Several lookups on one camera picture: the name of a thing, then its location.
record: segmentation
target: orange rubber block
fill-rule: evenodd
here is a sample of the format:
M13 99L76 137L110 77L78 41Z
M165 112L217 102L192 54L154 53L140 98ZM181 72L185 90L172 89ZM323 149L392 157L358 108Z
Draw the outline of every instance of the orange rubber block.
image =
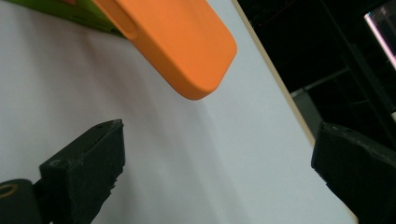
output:
M93 0L182 96L214 91L236 53L206 0Z

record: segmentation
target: green edge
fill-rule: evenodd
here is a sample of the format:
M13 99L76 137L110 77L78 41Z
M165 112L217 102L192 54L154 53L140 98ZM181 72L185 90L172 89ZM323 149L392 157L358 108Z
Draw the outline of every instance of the green edge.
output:
M91 1L77 0L75 6L61 0L6 0L24 7L73 21L112 35L124 37L120 30Z

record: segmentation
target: white surface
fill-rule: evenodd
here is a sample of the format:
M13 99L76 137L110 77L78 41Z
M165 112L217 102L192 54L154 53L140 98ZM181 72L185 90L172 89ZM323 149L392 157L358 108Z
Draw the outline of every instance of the white surface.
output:
M238 54L218 90L177 95L127 40L0 1L0 182L123 119L127 164L95 224L353 223L229 0Z

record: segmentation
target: screw hole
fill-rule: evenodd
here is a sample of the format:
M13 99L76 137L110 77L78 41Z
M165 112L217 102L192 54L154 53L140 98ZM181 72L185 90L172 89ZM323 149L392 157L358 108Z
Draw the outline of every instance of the screw hole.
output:
M18 185L16 184L6 184L0 186L0 199L6 198L9 195L15 193L18 189Z

